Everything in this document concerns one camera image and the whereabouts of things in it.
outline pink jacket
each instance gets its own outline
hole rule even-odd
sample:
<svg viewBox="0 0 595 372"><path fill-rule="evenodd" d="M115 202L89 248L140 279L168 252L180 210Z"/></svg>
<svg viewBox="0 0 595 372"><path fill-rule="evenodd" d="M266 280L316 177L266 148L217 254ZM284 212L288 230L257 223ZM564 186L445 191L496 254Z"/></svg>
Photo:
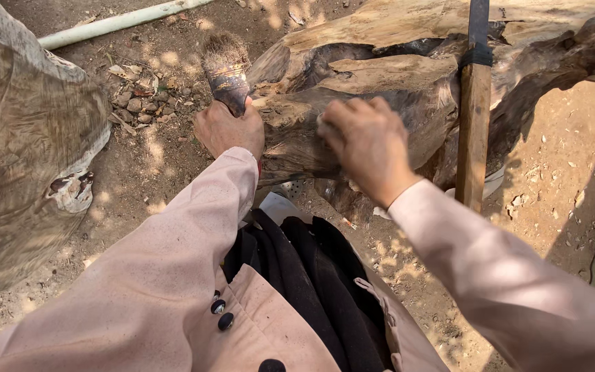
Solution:
<svg viewBox="0 0 595 372"><path fill-rule="evenodd" d="M219 262L252 204L256 160L231 148L158 214L111 246L70 289L0 333L6 371L337 371L316 333L249 266L227 285ZM541 260L427 181L389 214L467 320L516 368L595 371L595 289ZM445 371L387 285L356 283L385 313L397 371ZM235 314L219 331L218 290Z"/></svg>

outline person's left hand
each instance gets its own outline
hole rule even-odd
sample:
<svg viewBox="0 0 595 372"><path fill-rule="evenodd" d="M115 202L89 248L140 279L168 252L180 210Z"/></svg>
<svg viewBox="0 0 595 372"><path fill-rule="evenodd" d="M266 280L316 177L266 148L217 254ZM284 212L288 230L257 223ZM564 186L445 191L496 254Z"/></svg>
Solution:
<svg viewBox="0 0 595 372"><path fill-rule="evenodd" d="M194 135L216 159L237 146L248 149L260 160L265 143L263 120L252 106L252 98L247 97L244 107L244 115L234 118L226 105L213 100L208 108L196 114Z"/></svg>

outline black cloth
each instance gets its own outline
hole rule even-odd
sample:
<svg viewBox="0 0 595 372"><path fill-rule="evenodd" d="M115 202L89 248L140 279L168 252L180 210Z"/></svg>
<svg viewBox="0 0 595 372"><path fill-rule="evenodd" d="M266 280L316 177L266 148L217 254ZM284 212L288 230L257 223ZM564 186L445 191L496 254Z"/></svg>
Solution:
<svg viewBox="0 0 595 372"><path fill-rule="evenodd" d="M342 372L393 369L384 316L376 299L353 280L367 280L343 235L322 218L288 217L277 226L260 209L256 224L238 231L224 259L229 283L243 264L262 275L313 328Z"/></svg>

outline metal blade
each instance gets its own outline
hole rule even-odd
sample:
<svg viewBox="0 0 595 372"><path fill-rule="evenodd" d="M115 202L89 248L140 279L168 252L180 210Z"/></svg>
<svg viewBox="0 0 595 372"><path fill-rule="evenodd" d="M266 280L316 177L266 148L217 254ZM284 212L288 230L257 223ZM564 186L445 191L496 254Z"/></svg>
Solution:
<svg viewBox="0 0 595 372"><path fill-rule="evenodd" d="M471 0L469 4L469 28L467 29L468 48L474 47L476 43L487 44L489 8L489 0Z"/></svg>

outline hand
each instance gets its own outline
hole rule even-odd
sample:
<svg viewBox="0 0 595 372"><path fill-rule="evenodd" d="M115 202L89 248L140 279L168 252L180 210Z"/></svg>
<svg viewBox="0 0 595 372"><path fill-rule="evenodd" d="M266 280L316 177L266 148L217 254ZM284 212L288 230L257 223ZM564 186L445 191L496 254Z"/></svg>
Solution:
<svg viewBox="0 0 595 372"><path fill-rule="evenodd" d="M244 102L244 115L234 118L228 107L213 100L210 106L196 114L194 136L216 159L229 148L248 149L257 161L263 153L265 133L263 120L252 106L252 98Z"/></svg>
<svg viewBox="0 0 595 372"><path fill-rule="evenodd" d="M408 160L408 131L382 97L334 100L318 125L348 176L384 209L420 180Z"/></svg>

